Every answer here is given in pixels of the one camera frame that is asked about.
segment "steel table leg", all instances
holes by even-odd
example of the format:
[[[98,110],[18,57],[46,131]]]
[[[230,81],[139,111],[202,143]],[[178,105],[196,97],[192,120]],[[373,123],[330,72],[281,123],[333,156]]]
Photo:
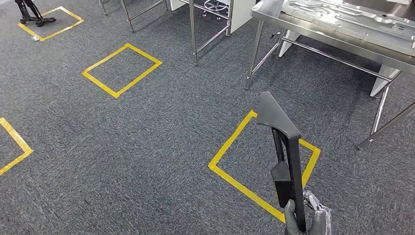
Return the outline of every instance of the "steel table leg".
[[[130,31],[131,32],[134,32],[133,25],[131,24],[130,15],[128,15],[128,10],[127,10],[127,7],[125,6],[125,1],[124,0],[121,0],[121,6],[124,9],[125,15],[127,16],[127,22],[130,25],[130,27],[131,27]]]
[[[98,3],[101,5],[102,9],[104,10],[104,15],[108,16],[107,14],[107,10],[105,10],[105,6],[104,3],[102,2],[102,0],[98,0]]]
[[[195,16],[194,16],[194,0],[189,0],[190,8],[190,31],[192,33],[192,50],[193,50],[193,64],[197,65],[197,48],[195,35]]]
[[[230,36],[231,35],[232,13],[233,13],[233,0],[231,0],[231,2],[229,3],[229,8],[228,8],[228,21],[227,21],[227,25],[229,25],[229,27],[226,29],[226,36]]]
[[[254,43],[254,50],[252,51],[251,61],[248,67],[247,77],[245,79],[245,89],[251,88],[252,73],[254,69],[256,54],[258,53],[259,42],[261,41],[262,29],[264,28],[264,21],[259,21],[258,31],[256,32],[256,38]]]
[[[278,51],[281,48],[279,45],[281,45],[282,38],[284,37],[284,35],[286,33],[287,33],[287,29],[286,28],[283,28],[282,31],[281,31],[281,33],[280,33],[280,35],[279,35],[279,37],[278,37],[278,41],[277,41],[278,47],[274,50],[274,52],[273,52],[274,55],[277,55],[278,54]]]
[[[383,89],[382,97],[381,97],[381,99],[380,99],[379,106],[378,106],[377,111],[376,111],[375,120],[373,121],[372,130],[371,130],[371,132],[370,132],[370,134],[371,134],[371,135],[373,135],[373,134],[376,132],[377,127],[378,127],[378,125],[379,125],[380,117],[381,117],[381,115],[382,115],[382,111],[383,111],[383,106],[385,105],[385,101],[386,101],[386,96],[388,95],[388,92],[389,92],[389,87],[390,87],[390,86],[391,86],[394,82],[396,82],[396,80],[398,79],[398,77],[399,77],[401,74],[402,74],[402,72],[401,72],[401,71],[400,71],[400,72],[398,72],[398,73],[397,73],[397,74],[396,74],[396,75],[392,78],[392,81],[391,81],[391,82],[389,82],[389,84],[388,84],[388,85],[386,85],[386,86],[384,87],[384,89]]]
[[[400,114],[396,115],[392,120],[390,120],[388,123],[386,123],[382,128],[377,130],[375,133],[373,133],[371,136],[369,136],[366,140],[361,142],[357,147],[359,149],[363,149],[366,147],[369,143],[373,142],[375,139],[377,139],[381,134],[383,134],[385,131],[392,128],[392,126],[396,123],[401,121],[403,118],[408,116],[409,114],[413,113],[415,111],[415,102],[412,103],[408,108],[406,108],[404,111],[402,111]]]

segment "metal table frame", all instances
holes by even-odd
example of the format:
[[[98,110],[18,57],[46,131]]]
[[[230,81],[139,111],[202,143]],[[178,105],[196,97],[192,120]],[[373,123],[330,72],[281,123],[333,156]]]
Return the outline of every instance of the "metal table frame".
[[[110,0],[98,0],[99,4],[102,6],[103,10],[104,10],[104,15],[108,15],[107,11],[105,10],[104,4],[109,2]],[[166,4],[166,10],[168,11],[168,0],[159,0],[156,3],[152,4],[151,6],[145,8],[144,10],[142,10],[141,12],[135,14],[134,16],[130,17],[127,7],[125,6],[125,2],[124,0],[120,0],[121,1],[121,5],[122,8],[124,9],[125,15],[127,16],[127,22],[130,25],[130,31],[134,32],[134,28],[133,25],[131,24],[131,20],[137,18],[138,16],[142,15],[143,13],[153,9],[154,7],[162,4],[163,2],[165,2]],[[231,35],[231,25],[232,25],[232,12],[233,12],[233,1],[234,0],[230,0],[230,4],[229,4],[229,9],[228,9],[228,15],[223,15],[220,14],[218,12],[214,12],[204,6],[201,6],[199,4],[195,4],[194,0],[179,0],[181,2],[184,2],[186,4],[189,4],[189,8],[190,8],[190,30],[191,30],[191,39],[192,39],[192,55],[193,55],[193,64],[197,65],[197,53],[200,52],[201,50],[203,50],[207,45],[209,45],[213,40],[215,40],[217,37],[219,37],[223,32],[226,32],[226,36],[230,36]],[[201,10],[204,10],[206,12],[209,12],[213,15],[222,17],[224,19],[227,20],[226,26],[224,28],[222,28],[218,33],[216,33],[213,37],[211,37],[210,39],[208,39],[203,45],[201,45],[199,48],[197,48],[196,45],[196,30],[195,30],[195,13],[194,13],[194,8],[199,8]]]
[[[337,62],[340,62],[342,64],[351,66],[355,69],[364,71],[366,73],[369,73],[371,75],[374,75],[376,77],[379,77],[383,80],[388,81],[387,85],[384,87],[383,89],[383,93],[382,93],[382,97],[380,99],[379,102],[379,106],[376,112],[376,116],[375,119],[373,121],[373,126],[370,132],[370,136],[368,138],[366,138],[363,142],[361,142],[360,144],[357,145],[358,149],[363,149],[364,147],[366,147],[369,143],[373,142],[375,139],[377,139],[381,134],[383,134],[384,132],[386,132],[387,130],[389,130],[390,128],[392,128],[392,126],[397,123],[398,121],[402,120],[403,118],[405,118],[406,116],[408,116],[409,114],[411,114],[412,112],[415,111],[415,102],[411,105],[409,105],[405,110],[403,110],[401,113],[399,113],[398,115],[396,115],[394,118],[392,118],[388,123],[386,123],[384,126],[382,126],[381,128],[378,129],[378,125],[379,125],[379,120],[383,111],[383,106],[385,104],[385,100],[386,97],[388,95],[389,92],[389,88],[390,86],[397,80],[397,78],[399,77],[399,75],[401,74],[401,72],[399,72],[396,76],[394,76],[393,78],[389,78],[386,77],[384,75],[381,75],[377,72],[365,69],[359,65],[350,63],[348,61],[345,61],[343,59],[337,58],[335,56],[332,56],[330,54],[324,53],[320,50],[317,50],[313,47],[309,47],[307,45],[301,44],[299,42],[296,41],[292,41],[288,38],[284,37],[285,31],[287,29],[293,31],[293,32],[297,32],[301,35],[305,35],[307,37],[316,39],[318,41],[321,41],[323,43],[326,43],[328,45],[340,48],[340,49],[344,49],[346,51],[350,51],[354,54],[363,56],[365,58],[371,59],[373,61],[376,62],[381,62],[383,64],[388,64],[391,66],[394,66],[394,68],[400,69],[401,71],[406,71],[406,72],[410,72],[412,74],[415,74],[415,58],[408,56],[408,55],[404,55],[402,53],[399,52],[395,52],[395,51],[391,51],[387,48],[380,48],[377,45],[373,45],[373,44],[369,44],[369,43],[362,43],[362,41],[360,41],[360,45],[356,40],[352,37],[348,37],[346,35],[342,36],[345,40],[339,40],[338,38],[336,38],[336,34],[338,36],[338,32],[334,32],[333,36],[330,36],[328,34],[325,33],[324,29],[320,28],[320,30],[315,30],[315,29],[319,29],[318,25],[313,25],[312,23],[308,23],[305,22],[301,19],[298,18],[294,18],[292,16],[288,16],[285,13],[281,12],[281,14],[279,15],[278,19],[277,18],[269,18],[267,19],[266,16],[258,14],[256,12],[252,12],[252,16],[254,18],[259,18],[259,26],[258,26],[258,30],[256,33],[256,39],[255,39],[255,43],[254,43],[254,50],[252,52],[252,56],[251,56],[251,61],[249,64],[249,68],[248,68],[248,72],[247,72],[247,77],[245,80],[245,89],[248,90],[251,87],[252,84],[252,76],[258,71],[258,69],[263,65],[263,63],[266,61],[266,59],[268,59],[271,54],[277,54],[278,48],[279,46],[282,44],[282,42],[288,42],[291,43],[293,45],[299,46],[301,48],[310,50],[312,52],[315,52],[319,55],[325,56],[327,58],[333,59]],[[283,27],[283,31],[280,33],[279,38],[277,43],[272,47],[272,49],[265,55],[264,58],[262,58],[260,60],[260,62],[254,67],[255,64],[255,59],[256,59],[256,55],[258,52],[258,47],[259,47],[259,43],[260,43],[260,39],[261,39],[261,35],[262,35],[262,29],[264,27],[264,22],[267,21],[269,23],[278,25]]]

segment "metal sheet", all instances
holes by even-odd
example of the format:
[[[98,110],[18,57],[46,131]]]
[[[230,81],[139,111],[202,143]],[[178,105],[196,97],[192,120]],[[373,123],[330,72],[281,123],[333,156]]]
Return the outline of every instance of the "metal sheet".
[[[338,0],[286,0],[282,11],[366,42],[415,56],[415,22]]]

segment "gray carpet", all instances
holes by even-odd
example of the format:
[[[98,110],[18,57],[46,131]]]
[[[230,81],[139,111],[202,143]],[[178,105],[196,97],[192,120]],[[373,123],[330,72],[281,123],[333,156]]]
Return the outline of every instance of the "gray carpet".
[[[131,14],[148,3],[127,2]],[[259,110],[262,91],[270,91],[303,138],[321,149],[306,189],[333,209],[333,234],[415,234],[415,117],[366,150],[355,149],[377,108],[369,97],[373,76],[292,47],[268,60],[245,91],[255,20],[219,37],[194,67],[186,7],[168,13],[159,6],[135,19],[131,33],[116,0],[106,4],[107,17],[97,1],[36,4],[41,12],[63,6],[85,21],[35,42],[17,26],[14,1],[0,0],[0,117],[34,150],[0,176],[0,234],[282,234],[282,222],[208,168],[249,110]],[[224,22],[199,10],[196,15],[201,45]],[[72,24],[63,12],[54,17],[59,25],[52,27]],[[268,35],[277,30],[266,26],[260,55],[275,43]],[[125,43],[163,64],[115,99],[81,72]],[[147,63],[125,51],[91,73],[116,91]],[[382,123],[414,101],[414,88],[414,77],[403,75],[391,88]],[[252,120],[218,166],[276,206],[270,134]],[[0,135],[3,167],[21,150],[1,128]],[[301,147],[303,167],[309,154]]]

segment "table top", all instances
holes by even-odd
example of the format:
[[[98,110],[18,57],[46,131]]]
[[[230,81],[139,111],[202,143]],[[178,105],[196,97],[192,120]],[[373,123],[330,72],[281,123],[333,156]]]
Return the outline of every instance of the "table top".
[[[381,47],[358,38],[348,36],[338,31],[327,29],[321,25],[314,24],[290,15],[287,15],[281,11],[282,0],[262,0],[252,8],[252,17],[284,27],[293,32],[297,32],[306,37],[315,39],[317,41],[326,43],[328,45],[337,47],[339,49],[351,52],[353,54],[365,57],[372,61],[378,62],[396,68],[398,70],[415,74],[415,57]],[[384,2],[384,11],[389,2],[386,0],[346,0],[347,2],[358,4],[357,2],[366,2],[365,7],[374,7],[370,5],[371,2]],[[402,14],[411,14],[411,10],[405,10]]]

